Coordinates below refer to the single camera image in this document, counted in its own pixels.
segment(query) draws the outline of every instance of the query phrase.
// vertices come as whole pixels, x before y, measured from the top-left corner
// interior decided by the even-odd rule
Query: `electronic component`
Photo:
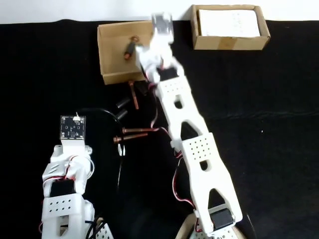
[[[121,120],[122,118],[124,118],[124,116],[126,116],[128,114],[128,111],[126,109],[122,109],[117,115],[116,118],[118,118],[119,120]]]
[[[145,81],[136,81],[134,85],[143,96],[146,96],[149,92],[147,83]]]
[[[61,116],[60,139],[81,139],[85,137],[85,117]]]
[[[160,81],[166,81],[172,78],[178,77],[177,70],[174,67],[170,67],[167,69],[157,68]]]
[[[138,36],[132,36],[131,37],[131,42],[128,44],[126,47],[125,53],[124,53],[124,59],[129,60],[135,50],[135,45],[139,41]]]
[[[214,223],[214,231],[234,223],[234,219],[228,208],[210,214],[210,218]]]
[[[125,97],[124,99],[122,99],[121,101],[119,101],[118,103],[116,103],[116,107],[118,109],[124,107],[128,102],[130,102],[131,99],[129,97]]]

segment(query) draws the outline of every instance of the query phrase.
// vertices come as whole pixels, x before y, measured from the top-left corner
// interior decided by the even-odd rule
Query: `screw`
[[[147,136],[147,135],[148,135],[148,133],[139,133],[139,134],[128,135],[128,136],[124,136],[123,137],[123,141],[128,140],[128,139],[132,139],[132,138],[144,137],[144,136]],[[113,138],[113,142],[114,143],[119,143],[120,141],[122,141],[121,137],[115,136]]]

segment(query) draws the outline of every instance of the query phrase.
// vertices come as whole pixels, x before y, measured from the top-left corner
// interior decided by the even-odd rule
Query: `brown cardboard box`
[[[106,85],[144,79],[143,74],[135,65],[135,53],[129,61],[126,61],[124,52],[134,35],[139,36],[139,43],[149,45],[152,32],[151,21],[122,22],[98,26],[100,68]]]
[[[260,36],[223,37],[201,36],[198,10],[253,10],[257,16]],[[191,29],[195,50],[262,50],[270,40],[270,34],[263,13],[254,5],[193,5]]]

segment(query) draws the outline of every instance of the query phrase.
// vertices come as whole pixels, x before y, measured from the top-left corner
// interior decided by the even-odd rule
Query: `white paper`
[[[253,10],[199,10],[202,36],[260,36]]]

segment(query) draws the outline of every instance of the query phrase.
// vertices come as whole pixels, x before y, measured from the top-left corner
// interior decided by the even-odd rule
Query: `black cylinder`
[[[128,102],[130,102],[131,99],[129,97],[125,97],[124,99],[122,99],[120,102],[116,103],[116,107],[118,109],[122,108],[123,106],[125,106]]]
[[[126,109],[122,109],[117,115],[116,118],[118,118],[119,120],[121,120],[124,116],[126,116],[128,113],[128,111]]]

